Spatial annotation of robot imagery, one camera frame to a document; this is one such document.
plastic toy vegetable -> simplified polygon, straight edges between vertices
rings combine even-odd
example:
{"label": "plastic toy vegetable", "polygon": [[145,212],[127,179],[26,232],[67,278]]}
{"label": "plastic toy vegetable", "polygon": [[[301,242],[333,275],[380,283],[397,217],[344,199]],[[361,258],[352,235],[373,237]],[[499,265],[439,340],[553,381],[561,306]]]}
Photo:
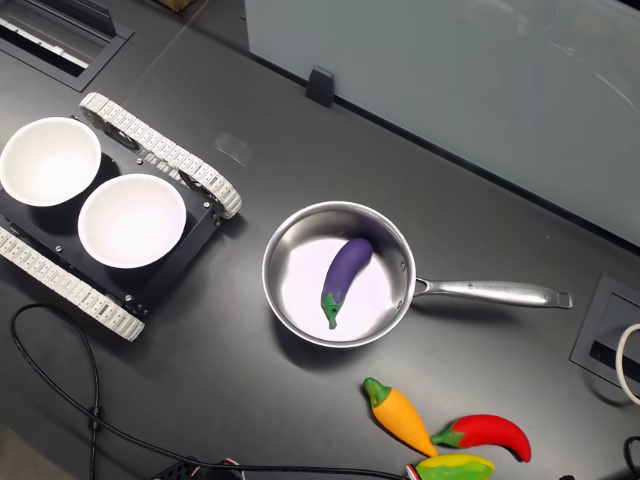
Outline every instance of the plastic toy vegetable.
{"label": "plastic toy vegetable", "polygon": [[371,244],[364,238],[354,238],[344,244],[331,262],[320,299],[330,329],[336,328],[336,316],[342,308],[349,287],[360,269],[371,259],[371,255]]}
{"label": "plastic toy vegetable", "polygon": [[524,462],[531,460],[531,445],[515,423],[496,415],[469,415],[453,422],[442,433],[431,437],[435,444],[467,448],[501,445],[515,452]]}
{"label": "plastic toy vegetable", "polygon": [[402,392],[371,377],[363,385],[369,395],[373,415],[384,428],[419,452],[429,457],[438,455],[420,415]]}
{"label": "plastic toy vegetable", "polygon": [[411,480],[485,480],[494,468],[484,458],[453,453],[427,458],[415,467],[407,465],[407,473]]}

orange pepper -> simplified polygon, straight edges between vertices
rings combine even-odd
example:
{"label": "orange pepper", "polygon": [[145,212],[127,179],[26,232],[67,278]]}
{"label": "orange pepper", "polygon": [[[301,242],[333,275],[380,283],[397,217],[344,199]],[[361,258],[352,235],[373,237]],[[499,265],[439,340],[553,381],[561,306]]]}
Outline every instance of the orange pepper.
{"label": "orange pepper", "polygon": [[420,415],[405,395],[369,377],[364,381],[373,415],[378,422],[411,448],[429,456],[438,455]]}

pan rim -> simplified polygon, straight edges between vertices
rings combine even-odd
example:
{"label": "pan rim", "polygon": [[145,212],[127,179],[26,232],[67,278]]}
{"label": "pan rim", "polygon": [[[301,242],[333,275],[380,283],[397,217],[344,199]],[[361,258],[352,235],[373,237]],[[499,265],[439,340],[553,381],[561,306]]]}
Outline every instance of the pan rim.
{"label": "pan rim", "polygon": [[[332,341],[332,340],[324,340],[304,332],[300,328],[296,327],[291,322],[291,320],[289,320],[287,316],[280,310],[275,298],[273,297],[273,294],[271,292],[271,288],[269,285],[270,261],[276,246],[278,245],[279,241],[282,239],[284,234],[291,228],[291,226],[294,223],[297,223],[299,220],[310,216],[316,211],[323,211],[323,210],[326,210],[327,208],[332,208],[332,207],[336,209],[347,209],[347,210],[354,209],[360,213],[366,214],[370,218],[382,224],[388,231],[390,231],[397,238],[398,242],[406,250],[405,263],[406,263],[406,269],[408,274],[408,283],[407,283],[407,289],[405,292],[404,299],[402,300],[401,307],[398,309],[393,319],[387,325],[385,325],[383,328],[376,331],[375,333],[357,340],[340,341],[340,342]],[[265,250],[265,253],[262,259],[262,287],[264,289],[265,296],[267,297],[269,307],[271,308],[271,311],[273,312],[273,314],[278,318],[278,320],[285,327],[287,327],[291,332],[296,334],[298,337],[310,343],[320,345],[323,347],[329,347],[329,348],[360,347],[362,345],[366,345],[368,343],[374,342],[382,338],[386,334],[388,334],[391,330],[393,330],[396,327],[396,325],[398,325],[398,323],[400,323],[400,320],[402,320],[406,315],[407,310],[411,305],[411,300],[413,299],[413,295],[415,292],[415,280],[416,280],[416,267],[415,267],[415,260],[413,257],[413,253],[411,251],[411,247],[409,246],[409,243],[404,238],[404,235],[402,235],[402,232],[400,231],[400,229],[398,229],[398,227],[396,227],[395,224],[391,222],[391,220],[389,220],[387,217],[385,217],[383,214],[381,214],[377,210],[374,210],[373,208],[367,207],[365,205],[361,205],[359,203],[347,202],[347,201],[327,201],[327,202],[316,203],[308,207],[305,207],[301,210],[298,210],[297,212],[290,215],[284,222],[282,222],[282,224],[276,229],[274,234],[271,236],[271,239],[267,244],[267,248]]]}

purple eggplant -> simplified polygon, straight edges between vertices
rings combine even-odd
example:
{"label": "purple eggplant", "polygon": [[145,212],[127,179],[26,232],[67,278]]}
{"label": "purple eggplant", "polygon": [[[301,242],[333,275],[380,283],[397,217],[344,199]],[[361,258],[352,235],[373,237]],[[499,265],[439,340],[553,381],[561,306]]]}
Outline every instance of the purple eggplant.
{"label": "purple eggplant", "polygon": [[364,238],[349,240],[331,262],[322,287],[320,305],[329,320],[329,328],[336,328],[336,316],[342,308],[353,279],[371,259],[373,247]]}

black table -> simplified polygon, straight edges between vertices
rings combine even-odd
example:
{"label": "black table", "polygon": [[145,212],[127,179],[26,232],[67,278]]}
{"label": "black table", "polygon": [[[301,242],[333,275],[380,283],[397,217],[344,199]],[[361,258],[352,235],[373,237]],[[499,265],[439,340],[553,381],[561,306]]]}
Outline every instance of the black table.
{"label": "black table", "polygon": [[[149,40],[160,35],[153,22],[166,21],[180,34],[157,60],[155,50],[125,47],[129,59],[155,60],[135,87],[111,83],[130,66],[116,59],[87,89],[123,99],[125,108],[221,170],[244,198],[240,214],[216,233],[136,342],[88,325],[107,418],[202,459],[401,473],[420,456],[371,421],[360,384],[374,376],[403,390],[430,431],[471,413],[518,423],[531,440],[530,464],[497,447],[473,450],[496,464],[493,478],[625,478],[622,442],[638,434],[640,409],[603,402],[593,390],[613,401],[623,395],[586,375],[569,355],[599,276],[640,288],[640,259],[346,110],[310,102],[299,86],[216,41],[208,30],[214,4],[181,30],[179,21],[144,2],[115,2],[114,9],[153,13],[144,21],[132,17],[137,42],[157,46]],[[166,45],[173,35],[162,33]],[[81,95],[0,56],[3,75],[7,67],[17,89],[15,115],[2,115],[0,140],[32,119],[77,111]],[[247,166],[215,151],[214,139],[224,133],[251,147]],[[120,148],[103,146],[109,154]],[[355,201],[388,216],[427,278],[538,283],[571,292],[575,307],[424,298],[368,347],[313,348],[272,315],[260,269],[277,226],[324,200]],[[48,294],[0,262],[0,299],[8,317]],[[43,313],[25,318],[21,331],[61,385],[88,402],[89,371],[72,332]],[[0,329],[0,391],[0,423],[86,478],[86,421],[31,373],[8,326]],[[171,463],[109,434],[100,452],[103,479],[147,478]]]}

